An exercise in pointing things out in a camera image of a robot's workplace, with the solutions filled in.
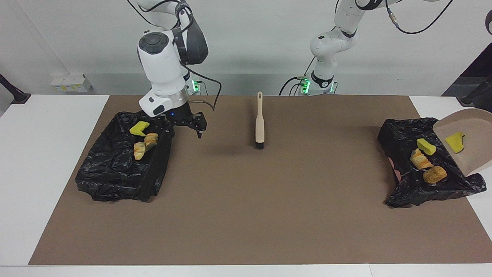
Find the bread piece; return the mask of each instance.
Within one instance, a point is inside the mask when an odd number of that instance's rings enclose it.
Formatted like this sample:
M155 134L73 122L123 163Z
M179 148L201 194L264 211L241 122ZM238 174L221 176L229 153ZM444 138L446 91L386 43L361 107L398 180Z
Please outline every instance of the bread piece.
M145 154L145 142L137 142L133 145L133 156L140 161Z
M418 148L412 152L412 156L410 157L410 161L412 161L413 165L415 165L415 167L418 170L431 168L434 166L433 164L431 164L431 162L429 162L427 157L424 154L422 154L422 152Z
M446 178L448 174L442 167L433 167L424 172L424 181L429 184L435 184L440 180Z
M159 135L157 133L148 133L145 136L145 151L149 151L152 147L157 145L157 138Z

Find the cable connector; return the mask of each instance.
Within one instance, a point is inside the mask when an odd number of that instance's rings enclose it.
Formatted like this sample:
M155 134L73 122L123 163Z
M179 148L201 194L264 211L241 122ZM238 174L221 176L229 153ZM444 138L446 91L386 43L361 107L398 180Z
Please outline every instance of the cable connector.
M399 29L400 25L398 24L398 20L395 14L391 11L390 8L387 8L386 10L388 11L388 15L390 16L391 22L393 22L393 24Z

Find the wooden handle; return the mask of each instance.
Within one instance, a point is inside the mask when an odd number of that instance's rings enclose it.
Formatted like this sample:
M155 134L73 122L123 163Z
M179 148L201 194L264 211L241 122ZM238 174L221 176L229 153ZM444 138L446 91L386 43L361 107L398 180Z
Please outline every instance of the wooden handle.
M255 140L256 142L265 142L265 121L263 120L263 93L258 92L256 97L258 101L258 115L256 116Z

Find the yellow sponge piece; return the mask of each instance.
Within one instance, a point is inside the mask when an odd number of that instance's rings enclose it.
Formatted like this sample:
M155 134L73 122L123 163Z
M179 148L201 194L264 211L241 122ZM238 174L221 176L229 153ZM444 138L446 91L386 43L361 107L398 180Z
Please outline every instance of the yellow sponge piece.
M429 156L435 153L435 145L428 143L424 138L417 140L417 147Z
M446 142L449 144L449 146L451 146L451 149L455 153L460 153L461 151L463 151L463 137L463 132L457 132L446 138Z
M141 137L145 137L146 135L142 132L145 128L147 128L148 126L150 125L149 122L145 122L145 121L139 121L137 124L135 124L135 126L131 127L130 129L130 133L132 135L136 135L136 136L141 136Z

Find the white table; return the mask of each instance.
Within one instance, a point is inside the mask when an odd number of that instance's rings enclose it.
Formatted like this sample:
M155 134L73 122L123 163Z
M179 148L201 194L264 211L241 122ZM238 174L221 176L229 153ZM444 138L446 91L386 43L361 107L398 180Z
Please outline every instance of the white table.
M422 117L463 109L411 97ZM33 95L0 117L0 276L491 277L492 264L271 266L27 266L108 96ZM492 184L492 168L480 172ZM492 238L492 192L468 197Z

